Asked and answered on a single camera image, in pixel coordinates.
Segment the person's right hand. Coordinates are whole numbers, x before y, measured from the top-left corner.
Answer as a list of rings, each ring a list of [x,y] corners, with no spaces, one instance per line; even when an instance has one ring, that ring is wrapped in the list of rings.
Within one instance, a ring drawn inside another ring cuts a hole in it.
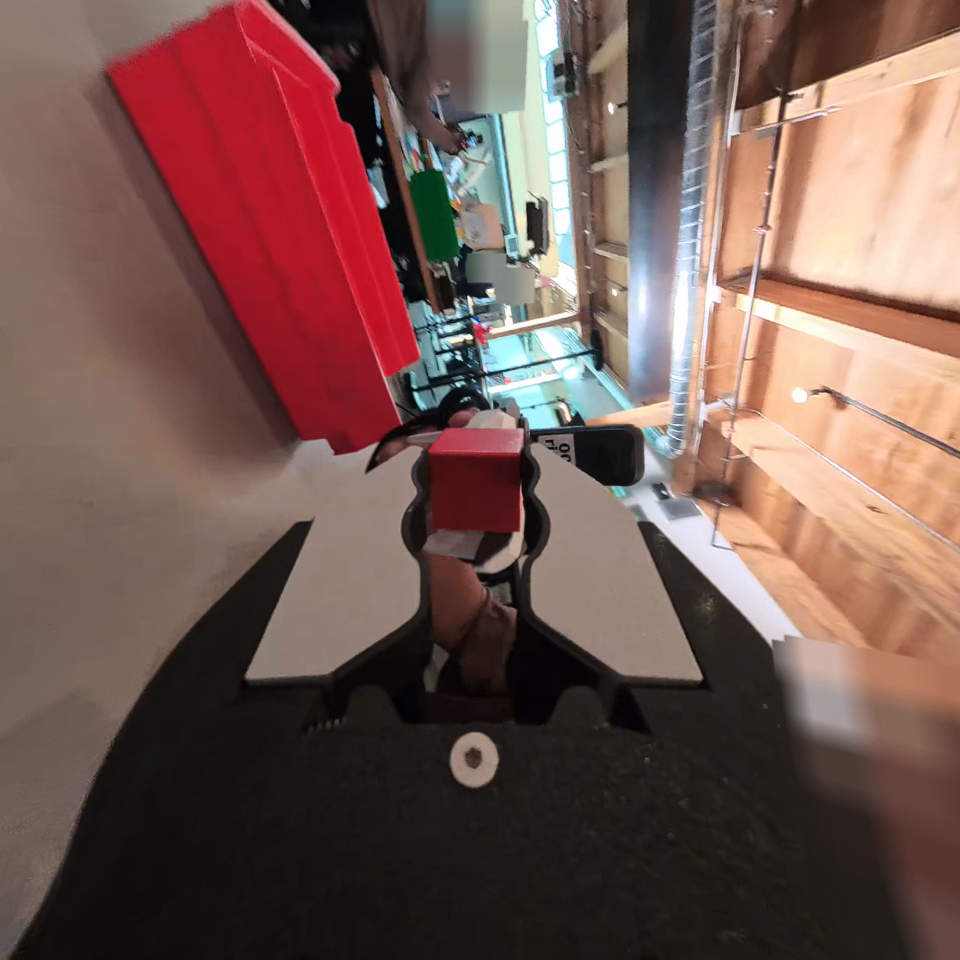
[[[491,593],[462,558],[427,554],[431,639],[446,658],[436,690],[462,697],[501,697],[518,633],[518,613]]]

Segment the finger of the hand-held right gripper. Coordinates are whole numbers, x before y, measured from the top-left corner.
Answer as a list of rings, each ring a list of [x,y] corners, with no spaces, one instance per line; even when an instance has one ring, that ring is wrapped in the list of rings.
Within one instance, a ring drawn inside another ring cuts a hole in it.
[[[423,554],[453,558],[472,565],[483,541],[483,532],[435,530],[427,536]]]

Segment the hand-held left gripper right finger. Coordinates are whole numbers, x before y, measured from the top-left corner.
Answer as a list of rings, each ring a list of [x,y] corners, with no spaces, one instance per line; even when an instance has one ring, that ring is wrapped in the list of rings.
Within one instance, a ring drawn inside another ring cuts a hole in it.
[[[545,522],[523,567],[531,614],[626,680],[700,686],[701,668],[636,517],[564,459],[534,462],[534,504]]]

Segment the green plastic bin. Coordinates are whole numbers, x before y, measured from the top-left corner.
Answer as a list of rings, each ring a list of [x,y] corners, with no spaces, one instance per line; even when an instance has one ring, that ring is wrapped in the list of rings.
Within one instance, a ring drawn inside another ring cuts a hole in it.
[[[457,260],[461,243],[443,173],[436,169],[418,171],[409,179],[409,190],[427,261]]]

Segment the red plastic bin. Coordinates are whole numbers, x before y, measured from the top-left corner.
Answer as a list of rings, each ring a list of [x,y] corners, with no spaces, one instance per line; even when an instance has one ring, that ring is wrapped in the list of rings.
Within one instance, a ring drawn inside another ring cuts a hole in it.
[[[230,2],[106,74],[305,441],[363,450],[420,358],[330,69],[266,2]]]

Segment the cardboard box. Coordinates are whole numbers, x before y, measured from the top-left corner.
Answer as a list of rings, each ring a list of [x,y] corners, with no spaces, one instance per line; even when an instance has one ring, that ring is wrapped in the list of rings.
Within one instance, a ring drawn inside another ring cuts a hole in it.
[[[505,232],[500,210],[494,203],[462,204],[457,215],[457,231],[463,246],[473,251],[504,250]]]

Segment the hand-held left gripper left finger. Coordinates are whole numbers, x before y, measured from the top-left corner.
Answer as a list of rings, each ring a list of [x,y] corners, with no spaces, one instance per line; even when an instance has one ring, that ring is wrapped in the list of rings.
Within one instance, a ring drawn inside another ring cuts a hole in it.
[[[318,507],[249,685],[331,681],[426,620],[426,578],[405,531],[419,462],[392,458],[350,476]]]

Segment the grey desk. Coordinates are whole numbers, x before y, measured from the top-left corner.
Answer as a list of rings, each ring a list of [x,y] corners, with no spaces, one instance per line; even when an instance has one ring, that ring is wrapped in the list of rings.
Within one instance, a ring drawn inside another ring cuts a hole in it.
[[[363,466],[296,440],[104,72],[210,6],[1,4],[2,957],[170,651]]]

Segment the silver duct pipe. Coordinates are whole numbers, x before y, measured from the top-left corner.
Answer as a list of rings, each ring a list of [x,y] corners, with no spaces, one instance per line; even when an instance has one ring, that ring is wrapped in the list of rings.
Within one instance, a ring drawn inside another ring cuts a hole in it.
[[[694,334],[714,125],[717,9],[716,1],[692,4],[673,295],[671,414],[665,431],[666,456],[671,460],[683,455],[688,442]]]

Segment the red wooden block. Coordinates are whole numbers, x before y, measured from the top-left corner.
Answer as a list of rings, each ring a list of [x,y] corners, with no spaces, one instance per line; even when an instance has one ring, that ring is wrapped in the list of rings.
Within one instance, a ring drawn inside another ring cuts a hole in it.
[[[453,427],[427,451],[434,529],[514,534],[522,529],[522,453],[519,427]]]

